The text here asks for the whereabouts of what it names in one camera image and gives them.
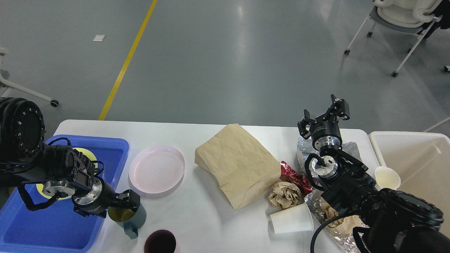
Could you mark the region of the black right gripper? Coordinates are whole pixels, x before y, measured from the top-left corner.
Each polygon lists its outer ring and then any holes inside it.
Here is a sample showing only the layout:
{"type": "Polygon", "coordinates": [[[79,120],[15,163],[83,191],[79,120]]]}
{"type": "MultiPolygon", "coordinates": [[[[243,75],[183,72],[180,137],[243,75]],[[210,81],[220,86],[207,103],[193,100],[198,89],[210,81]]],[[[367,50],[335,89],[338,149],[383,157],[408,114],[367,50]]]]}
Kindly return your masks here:
{"type": "Polygon", "coordinates": [[[304,110],[304,117],[298,122],[300,136],[307,140],[311,137],[312,145],[318,152],[325,149],[341,149],[342,136],[339,129],[339,121],[350,119],[350,108],[344,99],[338,99],[330,95],[332,104],[325,112],[325,116],[319,120],[310,118],[310,112],[304,110]]]}

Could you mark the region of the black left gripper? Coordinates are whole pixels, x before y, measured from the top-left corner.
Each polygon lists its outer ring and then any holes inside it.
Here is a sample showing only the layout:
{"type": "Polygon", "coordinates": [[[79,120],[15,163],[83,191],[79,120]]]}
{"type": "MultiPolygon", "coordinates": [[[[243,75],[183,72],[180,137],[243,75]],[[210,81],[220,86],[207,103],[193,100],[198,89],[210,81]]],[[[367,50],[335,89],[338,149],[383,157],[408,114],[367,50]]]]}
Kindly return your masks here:
{"type": "Polygon", "coordinates": [[[108,208],[129,209],[137,212],[140,195],[132,189],[118,194],[102,178],[94,177],[91,190],[86,194],[72,196],[74,212],[88,217],[90,215],[106,218],[108,208]]]}

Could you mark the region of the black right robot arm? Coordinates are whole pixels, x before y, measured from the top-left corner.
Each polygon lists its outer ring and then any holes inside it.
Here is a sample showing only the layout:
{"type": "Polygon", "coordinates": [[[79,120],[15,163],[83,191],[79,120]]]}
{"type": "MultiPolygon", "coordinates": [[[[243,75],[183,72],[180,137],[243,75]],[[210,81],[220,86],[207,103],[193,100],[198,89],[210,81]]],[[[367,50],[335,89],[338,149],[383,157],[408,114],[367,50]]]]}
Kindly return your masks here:
{"type": "Polygon", "coordinates": [[[331,106],[316,118],[305,109],[297,123],[302,138],[311,139],[316,153],[305,161],[306,177],[339,214],[313,234],[310,252],[329,224],[357,215],[365,227],[352,229],[362,253],[448,253],[449,238],[440,232],[443,212],[435,205],[396,189],[376,189],[368,167],[342,149],[340,120],[349,120],[347,102],[331,95],[331,106]]]}

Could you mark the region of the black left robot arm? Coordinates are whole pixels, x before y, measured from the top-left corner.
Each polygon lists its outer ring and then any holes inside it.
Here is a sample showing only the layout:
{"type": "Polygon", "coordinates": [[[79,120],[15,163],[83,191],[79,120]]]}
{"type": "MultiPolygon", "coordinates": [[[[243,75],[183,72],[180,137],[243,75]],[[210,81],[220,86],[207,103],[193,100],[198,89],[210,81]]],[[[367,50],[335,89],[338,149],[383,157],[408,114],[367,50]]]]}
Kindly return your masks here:
{"type": "Polygon", "coordinates": [[[138,211],[136,192],[116,193],[100,177],[102,161],[75,150],[68,138],[66,145],[44,142],[43,115],[34,102],[2,97],[0,112],[1,187],[16,187],[28,210],[45,209],[70,197],[74,211],[83,217],[138,211]]]}

